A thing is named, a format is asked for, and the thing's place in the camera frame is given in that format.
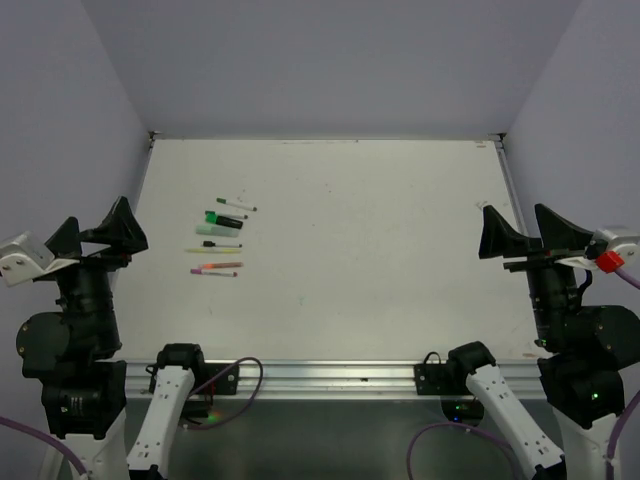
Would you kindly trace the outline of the yellow highlighter pen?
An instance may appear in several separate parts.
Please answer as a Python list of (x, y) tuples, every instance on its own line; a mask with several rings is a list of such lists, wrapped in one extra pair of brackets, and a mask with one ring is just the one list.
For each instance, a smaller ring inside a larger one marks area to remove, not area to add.
[(186, 253), (198, 254), (237, 254), (241, 253), (241, 248), (223, 248), (223, 247), (192, 247), (184, 249)]

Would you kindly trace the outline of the orange highlighter pen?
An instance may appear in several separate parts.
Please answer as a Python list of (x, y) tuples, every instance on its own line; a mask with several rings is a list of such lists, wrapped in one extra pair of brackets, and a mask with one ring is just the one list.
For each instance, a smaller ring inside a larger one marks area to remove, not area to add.
[(233, 268), (241, 268), (244, 266), (243, 262), (217, 262), (217, 263), (206, 263), (200, 264), (197, 268), (199, 269), (233, 269)]

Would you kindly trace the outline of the purple white marker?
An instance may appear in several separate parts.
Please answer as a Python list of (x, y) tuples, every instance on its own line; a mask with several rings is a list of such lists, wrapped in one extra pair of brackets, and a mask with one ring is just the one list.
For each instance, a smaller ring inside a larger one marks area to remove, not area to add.
[(216, 270), (216, 269), (200, 269), (200, 268), (190, 269), (190, 274), (201, 275), (201, 276), (227, 277), (227, 278), (235, 278), (238, 276), (238, 273), (235, 271), (222, 271), (222, 270)]

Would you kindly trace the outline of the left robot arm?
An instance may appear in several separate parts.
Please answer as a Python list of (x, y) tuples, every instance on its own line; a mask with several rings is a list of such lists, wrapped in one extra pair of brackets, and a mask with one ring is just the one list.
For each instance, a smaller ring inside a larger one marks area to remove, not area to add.
[(42, 384), (49, 431), (38, 436), (66, 457), (79, 479), (168, 478), (184, 404), (207, 383), (199, 345), (166, 345), (151, 367), (146, 417), (134, 446), (126, 448), (127, 364), (114, 358), (121, 341), (109, 275), (147, 247), (128, 199), (121, 196), (95, 228), (82, 230), (69, 217), (46, 242), (26, 232), (2, 255), (8, 284), (58, 286), (58, 310), (26, 320), (16, 349), (23, 376)]

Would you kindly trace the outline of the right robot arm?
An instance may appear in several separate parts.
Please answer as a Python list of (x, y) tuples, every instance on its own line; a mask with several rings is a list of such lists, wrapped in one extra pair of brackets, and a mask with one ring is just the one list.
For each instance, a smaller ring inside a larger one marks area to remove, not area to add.
[(628, 276), (639, 235), (624, 227), (581, 228), (543, 204), (539, 234), (517, 232), (491, 205), (483, 209), (478, 255), (505, 258), (527, 277), (546, 400), (561, 429), (557, 446), (511, 391), (488, 348), (476, 341), (448, 354), (445, 379), (490, 414), (529, 479), (619, 479), (617, 444), (639, 400), (625, 399), (621, 372), (639, 362), (639, 318), (619, 305), (586, 306), (596, 272)]

